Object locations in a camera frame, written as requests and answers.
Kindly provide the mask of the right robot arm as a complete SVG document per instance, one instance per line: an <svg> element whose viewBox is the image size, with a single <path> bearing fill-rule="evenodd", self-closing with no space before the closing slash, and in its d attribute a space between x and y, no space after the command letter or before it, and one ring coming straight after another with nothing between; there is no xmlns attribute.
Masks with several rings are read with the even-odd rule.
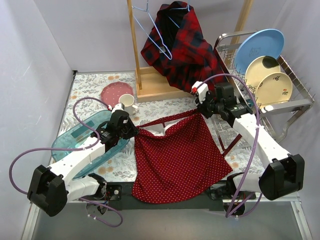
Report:
<svg viewBox="0 0 320 240"><path fill-rule="evenodd" d="M257 123L257 116L243 103L238 103L229 83L219 83L215 92L206 83L197 81L191 88L197 109L204 117L219 115L236 130L259 157L264 167L262 174L236 173L227 177L226 192L237 199L244 192L263 194L275 200L303 188L305 161L301 155L290 154L281 147L264 127Z"/></svg>

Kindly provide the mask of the red polka dot cloth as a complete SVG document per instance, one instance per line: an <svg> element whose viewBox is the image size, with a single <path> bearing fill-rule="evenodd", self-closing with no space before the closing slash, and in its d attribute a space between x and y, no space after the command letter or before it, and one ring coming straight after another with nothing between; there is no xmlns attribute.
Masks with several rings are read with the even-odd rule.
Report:
<svg viewBox="0 0 320 240"><path fill-rule="evenodd" d="M196 109L139 125L132 195L149 204L192 199L232 172Z"/></svg>

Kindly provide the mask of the red plaid skirt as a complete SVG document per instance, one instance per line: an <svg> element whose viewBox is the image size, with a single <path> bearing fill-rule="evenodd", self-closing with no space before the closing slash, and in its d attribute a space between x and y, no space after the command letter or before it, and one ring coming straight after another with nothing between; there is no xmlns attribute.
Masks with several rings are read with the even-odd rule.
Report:
<svg viewBox="0 0 320 240"><path fill-rule="evenodd" d="M207 82L211 91L215 84L224 83L222 69L211 44L203 32L194 8L184 15L180 28L167 17L172 8L185 7L186 2L174 1L162 4L156 14L155 26L140 51L148 65L165 76L169 85L185 92L191 92L192 85L214 76Z"/></svg>

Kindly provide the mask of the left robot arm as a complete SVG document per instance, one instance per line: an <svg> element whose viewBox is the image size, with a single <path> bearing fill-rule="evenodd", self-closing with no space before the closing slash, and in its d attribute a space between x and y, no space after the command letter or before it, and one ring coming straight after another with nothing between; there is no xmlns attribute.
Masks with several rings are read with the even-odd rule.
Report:
<svg viewBox="0 0 320 240"><path fill-rule="evenodd" d="M48 216L56 216L73 200L91 196L102 200L107 193L106 180L91 173L76 179L86 166L110 150L115 150L119 140L129 140L138 134L138 129L128 112L114 110L110 120L101 123L82 145L82 150L73 151L48 167L38 166L32 175L27 198Z"/></svg>

